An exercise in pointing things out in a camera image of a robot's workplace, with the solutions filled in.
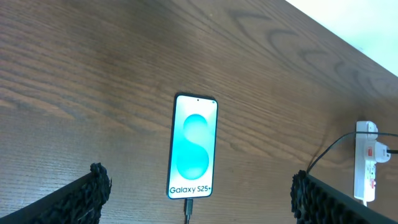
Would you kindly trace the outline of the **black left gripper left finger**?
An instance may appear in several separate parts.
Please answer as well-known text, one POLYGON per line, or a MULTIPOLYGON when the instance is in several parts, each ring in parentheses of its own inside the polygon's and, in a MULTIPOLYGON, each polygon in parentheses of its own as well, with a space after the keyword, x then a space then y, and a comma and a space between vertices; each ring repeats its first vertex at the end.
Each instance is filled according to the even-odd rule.
POLYGON ((1 223, 99 223, 112 181, 100 163, 90 172, 40 200, 1 218, 1 223))

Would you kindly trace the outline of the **blue screen Galaxy smartphone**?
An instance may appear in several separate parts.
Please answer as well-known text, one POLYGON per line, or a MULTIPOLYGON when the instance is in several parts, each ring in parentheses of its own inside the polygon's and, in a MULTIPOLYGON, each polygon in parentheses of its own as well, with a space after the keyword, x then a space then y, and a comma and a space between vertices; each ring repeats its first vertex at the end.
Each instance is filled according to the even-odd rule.
POLYGON ((213 193, 219 104, 212 96, 174 98, 166 195, 172 200, 213 193))

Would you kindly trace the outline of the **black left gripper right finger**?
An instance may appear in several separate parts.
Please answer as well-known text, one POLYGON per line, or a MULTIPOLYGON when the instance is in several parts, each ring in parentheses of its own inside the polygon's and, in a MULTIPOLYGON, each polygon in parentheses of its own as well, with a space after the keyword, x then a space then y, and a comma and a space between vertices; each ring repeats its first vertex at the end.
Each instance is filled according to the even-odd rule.
POLYGON ((299 224, 397 224, 304 170, 292 177, 290 196, 299 224))

